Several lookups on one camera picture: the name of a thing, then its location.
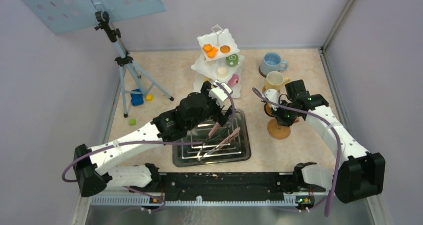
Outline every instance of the green block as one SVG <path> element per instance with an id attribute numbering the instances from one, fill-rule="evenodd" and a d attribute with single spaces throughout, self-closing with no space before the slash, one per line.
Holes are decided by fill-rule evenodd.
<path id="1" fill-rule="evenodd" d="M 135 122 L 135 119 L 129 119 L 129 125 L 134 126 L 137 122 Z"/>

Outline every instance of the gray wall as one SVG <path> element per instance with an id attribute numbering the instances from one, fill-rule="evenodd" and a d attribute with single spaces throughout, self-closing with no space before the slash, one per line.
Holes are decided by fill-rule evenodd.
<path id="1" fill-rule="evenodd" d="M 328 51 L 351 130 L 387 166 L 397 224 L 422 224 L 423 0 L 357 0 Z"/>
<path id="2" fill-rule="evenodd" d="M 0 224 L 69 224 L 78 188 L 60 175 L 100 142 L 114 48 L 92 28 L 54 35 L 20 0 L 0 7 Z"/>
<path id="3" fill-rule="evenodd" d="M 120 21 L 129 50 L 198 48 L 219 24 L 238 46 L 321 46 L 347 0 L 162 0 L 166 12 Z"/>

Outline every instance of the blue block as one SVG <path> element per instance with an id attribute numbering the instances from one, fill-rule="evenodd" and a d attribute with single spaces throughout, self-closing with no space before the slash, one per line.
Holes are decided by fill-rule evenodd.
<path id="1" fill-rule="evenodd" d="M 141 92 L 140 89 L 134 89 L 132 91 Z M 131 94 L 131 104 L 132 106 L 138 106 L 144 104 L 144 99 L 142 94 Z"/>

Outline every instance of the table surface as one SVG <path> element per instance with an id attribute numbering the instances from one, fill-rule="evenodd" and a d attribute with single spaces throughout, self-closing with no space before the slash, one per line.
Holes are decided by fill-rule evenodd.
<path id="1" fill-rule="evenodd" d="M 318 49 L 252 49 L 241 50 L 245 55 L 242 65 L 241 97 L 234 99 L 235 107 L 246 114 L 247 129 L 251 144 L 251 158 L 242 162 L 223 163 L 178 168 L 172 162 L 172 147 L 163 146 L 135 155 L 121 166 L 155 164 L 161 172 L 292 172 L 298 163 L 316 162 L 333 168 L 335 159 L 329 148 L 317 132 L 303 119 L 291 127 L 291 134 L 284 140 L 273 139 L 267 132 L 267 123 L 271 119 L 263 110 L 263 103 L 251 88 L 261 90 L 265 78 L 258 73 L 258 67 L 267 52 L 277 52 L 283 60 L 289 62 L 289 68 L 283 74 L 291 80 L 303 79 L 310 94 L 321 94 L 329 102 L 337 115 L 329 84 L 323 69 Z M 174 109 L 179 101 L 193 89 L 195 71 L 190 66 L 199 57 L 201 51 L 155 51 L 132 52 L 134 60 L 146 70 L 175 100 L 170 101 L 157 87 L 150 94 L 152 102 L 133 107 L 130 94 L 126 94 L 128 118 L 123 117 L 122 96 L 116 107 L 109 140 L 122 137 L 142 127 L 160 113 Z M 150 82 L 144 77 L 143 85 Z M 129 73 L 125 76 L 126 90 L 137 88 Z M 136 126 L 129 125 L 129 119 L 136 119 Z"/>

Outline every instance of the tripod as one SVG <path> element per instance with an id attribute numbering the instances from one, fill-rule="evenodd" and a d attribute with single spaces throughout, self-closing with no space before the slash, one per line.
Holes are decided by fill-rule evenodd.
<path id="1" fill-rule="evenodd" d="M 173 101 L 173 97 L 163 88 L 161 87 L 145 70 L 143 70 L 137 63 L 135 63 L 134 59 L 130 56 L 128 56 L 128 52 L 125 51 L 120 43 L 118 42 L 117 37 L 121 37 L 120 30 L 119 29 L 111 29 L 109 26 L 109 13 L 105 11 L 99 11 L 95 13 L 95 18 L 97 19 L 98 26 L 94 27 L 95 30 L 103 29 L 107 36 L 109 37 L 109 40 L 113 43 L 116 50 L 119 53 L 119 57 L 116 57 L 115 61 L 119 65 L 119 74 L 120 74 L 120 85 L 122 90 L 122 101 L 123 101 L 123 117 L 128 117 L 128 110 L 126 108 L 126 97 L 125 93 L 131 93 L 131 94 L 141 94 L 143 96 L 146 96 L 148 92 L 153 88 L 154 85 L 157 86 L 158 89 L 162 93 L 164 93 L 171 101 Z M 126 68 L 128 69 L 129 73 L 131 74 L 132 78 L 134 78 L 135 82 L 138 85 L 138 88 L 140 89 L 140 92 L 137 91 L 126 91 L 125 90 L 125 81 L 124 81 L 124 66 L 126 65 Z M 143 85 L 141 84 L 140 78 L 141 75 L 138 73 L 137 70 L 139 70 L 148 80 L 151 81 L 150 87 L 145 90 Z"/>

